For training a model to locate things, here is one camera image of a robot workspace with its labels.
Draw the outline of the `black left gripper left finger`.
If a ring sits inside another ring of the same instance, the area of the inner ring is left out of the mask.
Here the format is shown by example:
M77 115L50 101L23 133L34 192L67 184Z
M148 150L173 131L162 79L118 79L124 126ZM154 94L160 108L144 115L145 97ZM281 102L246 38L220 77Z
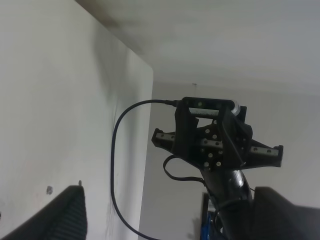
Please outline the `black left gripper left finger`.
M88 219L84 188L70 185L4 240L85 240Z

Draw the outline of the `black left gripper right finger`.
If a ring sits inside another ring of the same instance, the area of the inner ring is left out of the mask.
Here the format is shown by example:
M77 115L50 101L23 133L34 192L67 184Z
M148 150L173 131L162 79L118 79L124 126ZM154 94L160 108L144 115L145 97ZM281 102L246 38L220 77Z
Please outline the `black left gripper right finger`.
M270 187L227 208L230 240L318 240L320 210L291 203Z

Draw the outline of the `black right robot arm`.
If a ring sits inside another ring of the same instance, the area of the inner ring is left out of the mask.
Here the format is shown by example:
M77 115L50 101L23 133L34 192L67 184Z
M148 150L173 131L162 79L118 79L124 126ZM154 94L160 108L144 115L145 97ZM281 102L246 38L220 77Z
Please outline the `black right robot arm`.
M283 146L269 147L252 139L250 125L235 116L215 118L198 127L198 118L183 119L174 132L155 129L155 147L166 150L172 159L181 159L197 168L201 177L167 176L180 182L200 182L222 221L222 236L230 240L250 239L250 217L254 199L243 169L281 167Z

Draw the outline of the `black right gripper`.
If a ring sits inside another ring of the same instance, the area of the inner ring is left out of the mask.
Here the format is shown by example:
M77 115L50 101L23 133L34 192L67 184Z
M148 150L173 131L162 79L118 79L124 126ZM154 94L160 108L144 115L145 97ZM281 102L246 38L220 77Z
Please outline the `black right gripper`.
M174 132L155 129L155 147L194 167L210 171L281 167L284 147L270 147L253 139L250 125L236 117L198 127L193 116L175 121Z

